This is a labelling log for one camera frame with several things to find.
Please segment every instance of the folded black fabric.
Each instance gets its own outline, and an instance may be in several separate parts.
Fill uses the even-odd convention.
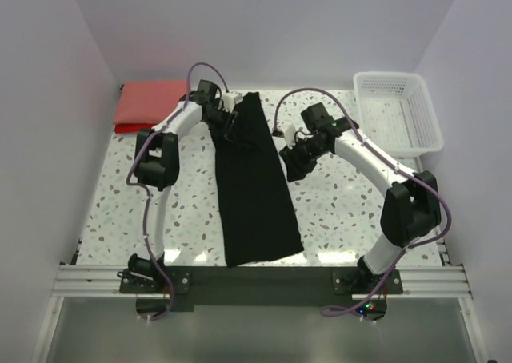
[[[232,142],[210,131],[228,267],[304,250],[259,93],[248,93],[235,111]]]

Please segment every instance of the white wall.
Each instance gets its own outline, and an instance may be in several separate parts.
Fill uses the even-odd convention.
[[[498,362],[512,361],[511,15],[510,0],[455,0],[418,67],[446,142],[427,162],[454,211],[447,245]]]
[[[120,81],[183,78],[204,60],[231,84],[272,87],[413,71],[452,1],[77,0]]]
[[[0,361],[30,359],[86,215],[116,82],[75,0],[0,0]]]

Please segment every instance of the white basket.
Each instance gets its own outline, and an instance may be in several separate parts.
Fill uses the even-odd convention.
[[[412,158],[442,148],[438,119],[422,77],[357,73],[354,88],[361,129],[389,155]]]

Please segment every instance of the speckled tabletop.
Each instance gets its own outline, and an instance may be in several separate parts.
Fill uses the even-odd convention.
[[[286,91],[259,90],[269,126],[275,106]],[[333,93],[355,117],[354,92]],[[304,92],[286,100],[279,113],[280,125],[293,122],[303,127],[300,112],[316,102],[323,102],[335,118],[342,116],[327,98]],[[274,141],[278,150],[284,146],[284,140]],[[134,143],[133,134],[112,134],[82,231],[79,265],[125,265],[142,245],[144,195],[139,188],[125,184]],[[196,125],[180,141],[180,150],[181,170],[167,202],[164,225],[166,260],[175,265],[226,265],[214,178],[214,145],[206,125]],[[402,162],[419,167],[415,159]],[[313,173],[289,187],[305,251],[252,265],[355,265],[377,240],[383,197],[348,162],[326,155]],[[150,219],[157,205],[158,199],[152,204]],[[399,265],[441,265],[438,247],[430,244],[414,249]]]

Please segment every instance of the purple cable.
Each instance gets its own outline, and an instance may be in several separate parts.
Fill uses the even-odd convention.
[[[132,182],[132,181],[130,181],[130,179],[134,175],[135,169],[137,168],[138,164],[140,163],[140,161],[142,159],[142,155],[146,152],[147,148],[150,146],[150,143],[154,139],[154,137],[156,137],[162,131],[164,131],[169,126],[169,124],[179,114],[181,114],[185,110],[185,108],[189,104],[190,92],[191,92],[191,89],[190,89],[190,77],[192,75],[192,70],[195,67],[197,67],[197,66],[210,67],[221,78],[222,83],[224,85],[224,88],[226,89],[226,92],[229,91],[229,89],[227,88],[226,81],[224,80],[224,77],[218,72],[218,70],[215,67],[213,67],[212,65],[210,65],[208,63],[205,63],[205,62],[197,62],[197,63],[193,64],[189,68],[189,71],[188,71],[188,73],[186,75],[186,96],[185,96],[185,102],[183,103],[182,108],[180,110],[178,110],[178,112],[176,114],[172,115],[169,119],[167,119],[166,124],[159,131],[153,132],[146,139],[146,141],[142,145],[141,149],[138,151],[137,155],[135,156],[134,163],[130,167],[130,171],[128,172],[128,175],[126,176],[126,184],[127,185],[141,187],[141,188],[143,188],[146,191],[146,194],[147,194],[146,206],[144,207],[144,214],[142,215],[142,235],[144,236],[144,245],[147,248],[147,253],[150,255],[150,260],[153,263],[154,268],[158,271],[158,273],[160,273],[160,275],[162,275],[163,279],[165,280],[166,284],[169,286],[169,289],[170,289],[170,304],[167,307],[166,311],[164,311],[163,313],[161,313],[159,315],[155,315],[153,317],[148,317],[147,319],[149,321],[157,321],[158,319],[162,319],[163,317],[165,317],[171,311],[171,309],[173,307],[173,303],[174,303],[174,285],[173,285],[173,282],[170,280],[170,278],[167,276],[166,272],[158,264],[156,258],[154,257],[153,251],[151,250],[151,246],[150,246],[149,234],[147,233],[147,218],[148,218],[148,215],[149,215],[149,212],[150,212],[151,198],[153,196],[152,196],[152,194],[150,192],[150,189],[148,188],[147,185],[145,185],[143,183]]]
[[[402,171],[400,169],[396,169],[395,168],[395,165],[388,161],[386,159],[386,157],[384,157],[383,155],[381,155],[372,145],[370,145],[368,142],[365,142],[364,138],[362,137],[362,135],[359,133],[357,127],[355,126],[354,124],[354,121],[350,118],[349,114],[346,112],[346,109],[345,107],[343,107],[342,103],[333,95],[331,94],[330,92],[328,91],[325,91],[323,89],[319,89],[319,88],[316,88],[316,87],[302,87],[300,89],[296,89],[296,90],[292,90],[288,93],[286,93],[285,95],[283,95],[283,97],[281,98],[281,100],[279,101],[278,105],[276,106],[275,108],[275,113],[274,113],[274,130],[276,130],[278,128],[278,112],[279,112],[279,108],[281,107],[281,104],[282,102],[288,98],[290,95],[293,95],[293,94],[296,94],[296,93],[300,93],[302,91],[314,91],[314,92],[317,92],[317,93],[320,93],[320,94],[324,94],[326,95],[327,97],[329,97],[330,99],[332,99],[334,101],[334,103],[336,103],[336,105],[340,108],[340,110],[343,112],[343,115],[345,115],[345,118],[346,120],[349,122],[349,125],[350,125],[350,128],[354,131],[354,134],[356,136],[356,138],[373,154],[375,155],[378,159],[380,159],[382,161],[382,163],[384,163],[386,166],[390,167],[392,170],[394,170],[395,173],[399,174],[399,175],[402,175],[404,178],[407,178],[407,179],[410,179],[411,181],[413,181],[414,183],[420,185],[421,187],[423,187],[424,189],[426,189],[429,193],[431,193],[432,195],[435,196],[435,198],[439,201],[439,203],[441,203],[442,205],[442,208],[445,210],[445,213],[446,213],[446,226],[445,228],[441,231],[441,233],[435,237],[432,237],[431,239],[427,239],[425,241],[419,241],[419,242],[416,242],[412,245],[408,245],[407,247],[405,247],[404,249],[402,249],[402,251],[400,251],[400,253],[398,254],[398,256],[394,259],[394,261],[391,263],[390,267],[386,270],[386,272],[382,275],[381,277],[381,280],[378,282],[378,284],[374,287],[374,289],[368,294],[366,295],[366,297],[361,300],[357,305],[353,305],[352,307],[350,308],[346,308],[346,307],[342,307],[340,305],[327,305],[327,306],[324,306],[320,309],[320,314],[324,317],[341,317],[342,315],[345,315],[347,313],[354,313],[359,307],[365,305],[383,286],[384,286],[384,283],[386,282],[386,279],[391,275],[391,273],[394,271],[394,268],[396,267],[397,263],[400,261],[400,259],[402,259],[402,257],[406,254],[406,251],[408,249],[415,249],[416,247],[419,247],[421,245],[427,245],[429,243],[432,243],[434,241],[438,241],[439,239],[441,239],[442,237],[444,237],[448,231],[450,230],[451,228],[451,224],[452,224],[452,215],[451,215],[451,211],[450,211],[450,208],[448,207],[448,204],[446,203],[446,201],[444,200],[443,197],[441,197],[441,195],[439,195],[439,193],[433,189],[432,187],[430,187],[429,185],[427,185],[424,181],[421,181],[419,180],[418,178],[416,178],[414,175],[410,175],[408,173],[406,173],[405,171]]]

